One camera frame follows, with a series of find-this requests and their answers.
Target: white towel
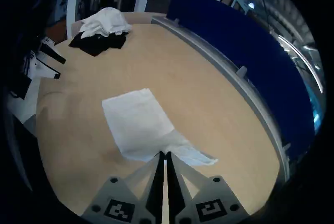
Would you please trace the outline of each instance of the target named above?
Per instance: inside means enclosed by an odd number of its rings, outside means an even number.
[[[173,152],[188,165],[212,165],[177,130],[150,89],[102,101],[104,115],[121,154],[132,160],[151,160],[159,151]]]
[[[95,34],[108,37],[111,33],[120,35],[123,32],[131,30],[131,26],[126,22],[123,14],[112,7],[103,8],[94,15],[83,19],[82,22],[83,25],[79,31],[83,32],[81,38],[90,37]]]

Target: screw hole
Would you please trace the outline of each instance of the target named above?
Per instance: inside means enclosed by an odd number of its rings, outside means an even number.
[[[180,219],[179,224],[191,224],[191,218],[182,218]]]
[[[91,206],[92,211],[94,211],[95,213],[98,213],[101,211],[101,207],[99,205],[92,205]]]
[[[231,210],[231,211],[237,211],[239,208],[240,208],[240,207],[239,207],[238,204],[233,204],[233,205],[230,206],[230,210]]]

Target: wooden table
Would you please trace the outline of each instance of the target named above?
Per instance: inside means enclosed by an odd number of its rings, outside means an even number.
[[[122,49],[97,57],[69,42],[57,45],[64,65],[48,59],[61,77],[41,81],[37,137],[48,179],[70,210],[82,214],[111,174],[143,165],[122,157],[101,105],[142,88],[197,149],[219,159],[198,171],[222,175],[248,213],[263,206],[278,173],[274,148],[243,97],[196,50],[153,24],[133,25]]]

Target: black cloth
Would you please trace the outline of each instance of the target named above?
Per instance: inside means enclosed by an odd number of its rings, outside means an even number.
[[[82,33],[78,33],[74,39],[69,44],[70,47],[80,48],[84,52],[97,56],[101,52],[110,48],[121,49],[127,38],[125,37],[128,33],[122,33],[121,35],[116,35],[114,33],[110,34],[108,37],[104,37],[100,34],[95,34],[91,37],[86,37],[81,39]]]

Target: black chair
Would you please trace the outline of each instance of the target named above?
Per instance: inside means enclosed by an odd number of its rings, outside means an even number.
[[[105,7],[117,8],[117,2],[114,2],[114,0],[100,0],[100,8],[103,9]]]

